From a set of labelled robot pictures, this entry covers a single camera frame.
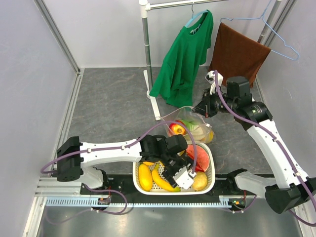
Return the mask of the clear dotted zip bag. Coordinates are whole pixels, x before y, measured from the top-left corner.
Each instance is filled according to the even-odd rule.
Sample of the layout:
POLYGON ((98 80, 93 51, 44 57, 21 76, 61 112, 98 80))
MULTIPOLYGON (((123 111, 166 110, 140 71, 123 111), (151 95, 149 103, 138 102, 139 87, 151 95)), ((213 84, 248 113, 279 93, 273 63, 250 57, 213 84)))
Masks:
POLYGON ((168 136, 181 134, 186 140, 190 140, 190 136, 185 130, 189 130, 195 141, 202 143, 210 143, 215 140, 216 136, 212 126, 204 121, 200 114, 193 112, 193 107, 184 106, 175 111, 162 116, 163 121, 175 121, 181 125, 170 123, 166 124, 166 132, 168 136))

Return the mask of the single yellow banana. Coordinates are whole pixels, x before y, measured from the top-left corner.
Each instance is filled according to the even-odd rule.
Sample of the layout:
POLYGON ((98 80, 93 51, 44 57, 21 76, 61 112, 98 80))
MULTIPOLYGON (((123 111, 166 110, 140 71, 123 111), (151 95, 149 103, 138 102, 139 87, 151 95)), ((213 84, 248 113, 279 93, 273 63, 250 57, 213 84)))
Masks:
POLYGON ((181 189, 179 187, 172 187, 167 181, 163 180, 158 173, 159 163, 155 165, 151 174, 153 181, 162 189, 168 192, 180 192, 181 189))

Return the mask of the green plastic cabbage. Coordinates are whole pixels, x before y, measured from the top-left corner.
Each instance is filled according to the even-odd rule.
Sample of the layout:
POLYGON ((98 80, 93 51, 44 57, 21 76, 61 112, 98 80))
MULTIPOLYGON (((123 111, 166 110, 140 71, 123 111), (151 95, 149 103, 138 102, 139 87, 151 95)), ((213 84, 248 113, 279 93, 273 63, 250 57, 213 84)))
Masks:
POLYGON ((205 136, 209 133, 209 128, 205 124, 192 123, 181 120, 185 127, 190 131, 195 140, 205 140, 205 136))

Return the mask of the orange fruit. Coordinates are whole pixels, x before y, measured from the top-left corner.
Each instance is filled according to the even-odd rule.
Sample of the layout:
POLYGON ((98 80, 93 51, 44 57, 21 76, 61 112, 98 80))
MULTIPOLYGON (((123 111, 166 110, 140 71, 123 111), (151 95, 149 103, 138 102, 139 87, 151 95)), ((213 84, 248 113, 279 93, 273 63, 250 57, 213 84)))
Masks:
POLYGON ((173 135, 185 135, 186 134, 186 130, 185 130, 185 125, 177 120, 177 123, 171 123, 169 125, 169 136, 173 136, 173 135))

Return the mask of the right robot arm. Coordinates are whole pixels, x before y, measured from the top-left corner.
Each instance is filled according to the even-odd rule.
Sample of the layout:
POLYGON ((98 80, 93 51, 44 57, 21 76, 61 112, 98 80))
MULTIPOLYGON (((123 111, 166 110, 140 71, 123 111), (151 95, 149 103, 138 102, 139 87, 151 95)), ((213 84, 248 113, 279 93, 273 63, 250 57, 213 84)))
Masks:
POLYGON ((233 115, 256 142, 274 175, 274 178, 264 178, 246 169, 235 170, 229 173, 227 191, 235 195, 246 190, 261 196, 278 214, 310 200, 315 203, 315 178, 309 177, 290 153, 267 106, 254 100, 248 80, 244 77, 229 78, 227 91, 223 93, 221 75, 210 72, 205 78, 211 86, 203 92, 194 112, 206 118, 218 113, 233 115))

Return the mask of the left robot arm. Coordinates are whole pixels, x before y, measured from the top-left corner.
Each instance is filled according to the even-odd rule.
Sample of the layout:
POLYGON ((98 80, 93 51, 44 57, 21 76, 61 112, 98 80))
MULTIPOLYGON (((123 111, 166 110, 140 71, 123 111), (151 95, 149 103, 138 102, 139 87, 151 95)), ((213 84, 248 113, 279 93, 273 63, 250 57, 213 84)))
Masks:
POLYGON ((87 143, 69 138, 57 151, 57 181, 79 180, 97 194, 108 190, 105 172, 96 166, 114 162, 161 162, 162 176, 172 187, 187 190, 194 182, 193 160, 179 153, 188 147, 182 135, 145 135, 120 143, 87 143))

